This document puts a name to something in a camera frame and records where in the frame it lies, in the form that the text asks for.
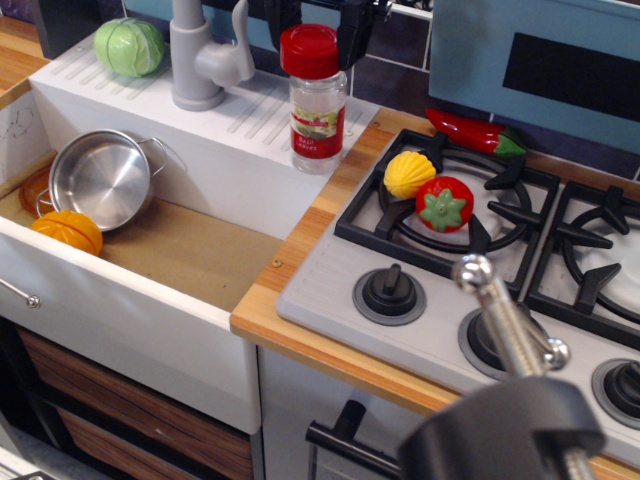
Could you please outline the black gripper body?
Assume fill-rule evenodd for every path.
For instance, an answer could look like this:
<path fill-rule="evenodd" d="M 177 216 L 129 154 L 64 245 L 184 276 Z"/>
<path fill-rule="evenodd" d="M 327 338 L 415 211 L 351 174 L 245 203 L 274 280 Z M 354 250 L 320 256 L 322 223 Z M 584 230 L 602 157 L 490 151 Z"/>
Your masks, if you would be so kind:
<path fill-rule="evenodd" d="M 340 11 L 347 5 L 358 6 L 362 8 L 370 8 L 374 12 L 388 13 L 391 9 L 392 1 L 383 0 L 265 0 L 263 1 L 266 13 L 275 14 L 276 12 L 302 10 L 303 5 L 311 5 L 315 7 L 325 8 L 329 10 Z"/>

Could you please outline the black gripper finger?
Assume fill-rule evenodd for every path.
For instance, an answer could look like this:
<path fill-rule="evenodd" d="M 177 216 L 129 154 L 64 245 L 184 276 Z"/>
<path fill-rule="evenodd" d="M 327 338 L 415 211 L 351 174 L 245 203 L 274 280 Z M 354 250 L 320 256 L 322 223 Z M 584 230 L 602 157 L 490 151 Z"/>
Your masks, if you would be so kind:
<path fill-rule="evenodd" d="M 263 5 L 272 45 L 280 51 L 282 33 L 302 23 L 302 1 L 264 0 Z"/>
<path fill-rule="evenodd" d="M 373 20 L 370 8 L 347 5 L 340 10 L 337 46 L 341 71 L 349 70 L 366 54 Z"/>

